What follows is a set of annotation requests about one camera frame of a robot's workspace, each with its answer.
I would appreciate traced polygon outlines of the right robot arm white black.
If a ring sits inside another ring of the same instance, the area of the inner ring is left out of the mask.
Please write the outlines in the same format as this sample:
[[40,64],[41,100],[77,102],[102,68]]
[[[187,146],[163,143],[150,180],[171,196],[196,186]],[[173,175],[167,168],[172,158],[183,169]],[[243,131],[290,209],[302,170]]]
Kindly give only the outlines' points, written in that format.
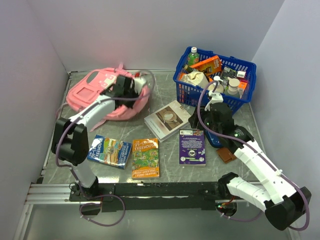
[[226,103],[198,105],[189,122],[217,136],[221,145],[241,160],[263,186],[259,188],[231,172],[219,179],[218,193],[223,199],[235,196],[255,205],[278,230],[308,228],[311,192],[298,187],[271,162],[251,133],[235,124]]

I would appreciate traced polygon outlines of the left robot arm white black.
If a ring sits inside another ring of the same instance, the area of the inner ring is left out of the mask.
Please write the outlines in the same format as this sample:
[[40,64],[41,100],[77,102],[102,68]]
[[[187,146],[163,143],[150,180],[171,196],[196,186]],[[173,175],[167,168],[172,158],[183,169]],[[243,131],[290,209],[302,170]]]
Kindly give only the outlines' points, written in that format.
[[98,178],[87,163],[88,130],[120,107],[132,108],[136,101],[142,99],[142,90],[146,84],[144,78],[119,75],[80,113],[56,121],[51,146],[55,163],[57,167],[70,170],[81,195],[87,201],[93,201],[99,195]]

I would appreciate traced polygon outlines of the pink student backpack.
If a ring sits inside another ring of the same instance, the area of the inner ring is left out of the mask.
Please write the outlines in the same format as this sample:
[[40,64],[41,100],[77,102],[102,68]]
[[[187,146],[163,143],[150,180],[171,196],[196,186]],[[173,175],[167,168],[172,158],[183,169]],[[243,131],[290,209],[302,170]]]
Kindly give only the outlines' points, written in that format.
[[71,120],[80,117],[78,124],[86,125],[92,132],[106,121],[126,121],[137,115],[147,104],[151,91],[146,84],[137,98],[111,98],[106,95],[106,89],[116,82],[118,75],[133,79],[141,77],[132,75],[120,65],[92,70],[75,84],[63,104],[77,112]]

